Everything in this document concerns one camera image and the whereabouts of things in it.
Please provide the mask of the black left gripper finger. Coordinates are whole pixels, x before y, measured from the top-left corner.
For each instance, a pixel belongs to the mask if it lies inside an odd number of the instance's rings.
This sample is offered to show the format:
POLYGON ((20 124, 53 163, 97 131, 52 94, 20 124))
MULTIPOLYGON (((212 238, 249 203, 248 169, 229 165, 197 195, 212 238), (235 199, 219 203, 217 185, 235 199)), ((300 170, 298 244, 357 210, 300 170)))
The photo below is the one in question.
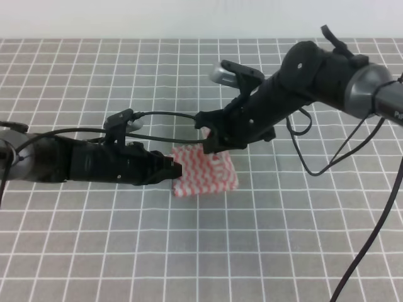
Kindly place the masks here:
POLYGON ((151 184, 158 184, 165 180, 173 180, 182 176, 182 165, 172 165, 169 167, 163 167, 155 172, 151 179, 151 184))
POLYGON ((154 165, 158 169, 170 169, 174 166, 174 160, 172 157, 165 156, 160 151, 151 151, 154 165))

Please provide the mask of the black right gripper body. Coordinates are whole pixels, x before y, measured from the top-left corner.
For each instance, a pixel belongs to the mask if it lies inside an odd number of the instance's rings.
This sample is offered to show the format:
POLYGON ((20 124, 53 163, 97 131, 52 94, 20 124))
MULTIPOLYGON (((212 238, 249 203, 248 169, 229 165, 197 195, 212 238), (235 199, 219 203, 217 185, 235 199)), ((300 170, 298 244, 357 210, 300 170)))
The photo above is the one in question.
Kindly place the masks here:
POLYGON ((272 99, 250 98, 243 108, 217 111, 218 149, 244 149, 250 143, 276 138, 272 99))

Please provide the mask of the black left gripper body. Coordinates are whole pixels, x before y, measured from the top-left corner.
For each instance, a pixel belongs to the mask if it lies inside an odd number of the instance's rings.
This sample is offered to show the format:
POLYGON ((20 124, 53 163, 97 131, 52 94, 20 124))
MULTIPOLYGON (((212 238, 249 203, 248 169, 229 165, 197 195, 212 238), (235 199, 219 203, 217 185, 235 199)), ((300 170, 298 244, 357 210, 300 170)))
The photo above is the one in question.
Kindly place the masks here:
POLYGON ((122 183, 141 186, 164 180, 161 156, 144 148, 119 148, 98 144, 75 146, 68 173, 70 181, 122 183))

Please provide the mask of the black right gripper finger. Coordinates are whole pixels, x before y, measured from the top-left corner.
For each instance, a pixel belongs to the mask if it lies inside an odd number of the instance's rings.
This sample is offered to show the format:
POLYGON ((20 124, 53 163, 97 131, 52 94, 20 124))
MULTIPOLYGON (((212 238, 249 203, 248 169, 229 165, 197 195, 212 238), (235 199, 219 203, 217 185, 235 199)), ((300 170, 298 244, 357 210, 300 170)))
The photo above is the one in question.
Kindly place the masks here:
POLYGON ((200 111, 195 115, 195 128, 201 129, 207 127, 209 129, 224 130, 232 126, 232 120, 224 109, 213 111, 200 111))
POLYGON ((220 137, 213 131, 208 131, 203 134, 202 142, 204 154, 217 154, 226 151, 226 146, 220 141, 220 137))

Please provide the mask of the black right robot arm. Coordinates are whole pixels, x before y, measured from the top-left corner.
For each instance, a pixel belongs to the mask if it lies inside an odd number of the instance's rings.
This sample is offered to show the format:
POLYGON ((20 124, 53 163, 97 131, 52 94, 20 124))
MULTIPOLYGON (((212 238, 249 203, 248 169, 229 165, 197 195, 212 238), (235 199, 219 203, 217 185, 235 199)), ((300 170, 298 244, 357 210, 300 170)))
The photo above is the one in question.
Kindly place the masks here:
POLYGON ((237 88, 239 95, 223 109, 196 114, 196 128, 210 130, 203 142, 206 154, 270 141, 278 122, 316 101, 358 119, 377 115, 402 123, 402 84, 386 67, 351 53, 328 27, 321 30, 332 51, 298 42, 271 77, 228 60, 215 67, 211 80, 237 88))

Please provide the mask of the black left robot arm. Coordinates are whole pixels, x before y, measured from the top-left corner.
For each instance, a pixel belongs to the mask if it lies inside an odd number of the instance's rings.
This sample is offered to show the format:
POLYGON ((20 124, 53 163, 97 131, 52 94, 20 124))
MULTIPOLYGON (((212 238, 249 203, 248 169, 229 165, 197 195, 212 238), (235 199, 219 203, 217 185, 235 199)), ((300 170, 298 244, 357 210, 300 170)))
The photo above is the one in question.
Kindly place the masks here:
POLYGON ((125 143, 122 126, 105 130, 98 142, 57 134, 27 133, 27 125, 3 123, 1 172, 12 160, 8 180, 41 183, 86 181, 157 184, 182 175, 181 164, 162 153, 147 151, 140 142, 125 143))

